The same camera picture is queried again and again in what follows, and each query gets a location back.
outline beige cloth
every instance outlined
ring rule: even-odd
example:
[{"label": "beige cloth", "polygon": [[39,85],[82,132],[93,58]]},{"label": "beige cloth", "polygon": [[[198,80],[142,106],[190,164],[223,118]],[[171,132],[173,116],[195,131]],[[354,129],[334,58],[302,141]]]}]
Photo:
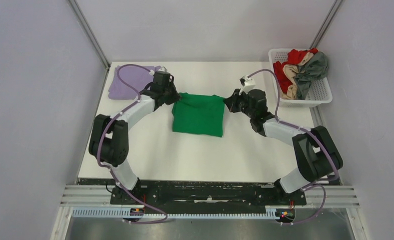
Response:
[{"label": "beige cloth", "polygon": [[286,65],[284,65],[283,71],[284,71],[285,76],[287,76],[287,78],[292,82],[292,85],[288,87],[287,93],[283,93],[281,91],[281,98],[282,99],[290,99],[290,100],[296,99],[297,98],[297,84],[295,83],[294,77],[298,73],[298,68],[295,65],[286,64]]},{"label": "beige cloth", "polygon": [[306,64],[306,62],[308,62],[313,56],[314,56],[314,54],[311,52],[306,53],[306,55],[303,57],[303,60],[301,60],[301,62],[298,64],[298,66],[302,66],[302,65]]}]

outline gray cloth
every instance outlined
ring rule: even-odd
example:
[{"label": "gray cloth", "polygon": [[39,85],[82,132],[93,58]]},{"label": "gray cloth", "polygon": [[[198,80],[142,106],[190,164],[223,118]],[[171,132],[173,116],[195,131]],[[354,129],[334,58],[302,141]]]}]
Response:
[{"label": "gray cloth", "polygon": [[298,73],[294,78],[297,84],[297,99],[305,100],[312,81],[325,78],[328,68],[328,58],[321,51],[303,66],[298,66]]}]

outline gray floor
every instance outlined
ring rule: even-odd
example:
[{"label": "gray floor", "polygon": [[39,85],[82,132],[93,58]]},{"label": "gray floor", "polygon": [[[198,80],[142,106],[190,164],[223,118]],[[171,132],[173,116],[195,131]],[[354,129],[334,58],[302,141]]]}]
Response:
[{"label": "gray floor", "polygon": [[[297,220],[310,216],[298,209]],[[353,240],[345,209],[325,210],[315,220],[280,226],[271,220],[172,220],[160,224],[129,225],[114,218],[71,220],[66,240]]]}]

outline cloth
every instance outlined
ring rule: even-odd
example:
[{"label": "cloth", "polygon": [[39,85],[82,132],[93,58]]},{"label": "cloth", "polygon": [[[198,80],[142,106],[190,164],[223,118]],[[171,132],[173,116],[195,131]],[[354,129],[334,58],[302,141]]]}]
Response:
[{"label": "cloth", "polygon": [[223,136],[223,97],[180,93],[172,109],[172,130],[177,133]]},{"label": "cloth", "polygon": [[286,62],[281,63],[279,61],[273,63],[273,71],[278,78],[282,93],[286,93],[288,91],[288,87],[292,85],[292,82],[284,74],[283,68],[285,64]]},{"label": "cloth", "polygon": [[[157,71],[160,66],[145,66],[146,68]],[[113,82],[108,89],[108,98],[113,100],[129,100],[136,97],[136,92],[130,87],[123,84],[117,77],[117,70],[119,66],[115,69],[115,74]],[[138,67],[127,66],[120,70],[120,77],[126,83],[130,84],[132,87],[136,88],[138,91],[144,89],[145,85],[153,81],[153,76],[151,76],[147,71],[140,69]]]},{"label": "cloth", "polygon": [[294,77],[298,73],[298,67],[295,65],[286,64],[284,65],[283,71],[285,76],[292,82],[292,85],[288,87],[288,90],[286,92],[283,92],[281,94],[281,98],[294,100],[297,97],[297,84],[295,83]]},{"label": "cloth", "polygon": [[312,81],[323,79],[328,73],[328,58],[323,52],[318,52],[303,66],[298,66],[295,76],[297,84],[297,99],[305,100]]},{"label": "cloth", "polygon": [[292,65],[304,65],[309,59],[307,53],[313,53],[316,54],[318,52],[317,48],[312,48],[310,50],[303,50],[303,51],[298,51],[295,49],[292,49],[288,53],[288,61],[287,64],[292,64]]}]

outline red cloth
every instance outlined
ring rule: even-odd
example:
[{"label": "red cloth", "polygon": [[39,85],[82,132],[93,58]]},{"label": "red cloth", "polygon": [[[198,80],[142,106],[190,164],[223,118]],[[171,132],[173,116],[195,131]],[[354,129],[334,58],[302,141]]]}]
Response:
[{"label": "red cloth", "polygon": [[288,91],[288,87],[292,85],[292,82],[287,78],[287,76],[284,73],[283,69],[285,64],[288,63],[287,62],[281,63],[277,61],[273,64],[273,71],[275,72],[275,75],[278,78],[279,86],[281,87],[283,93],[286,93]]},{"label": "red cloth", "polygon": [[298,50],[292,49],[288,53],[288,64],[297,65],[301,62],[301,60],[303,60],[304,56],[307,53],[316,54],[317,52],[318,52],[317,48],[312,48],[310,50],[304,50],[304,51],[298,51]]}]

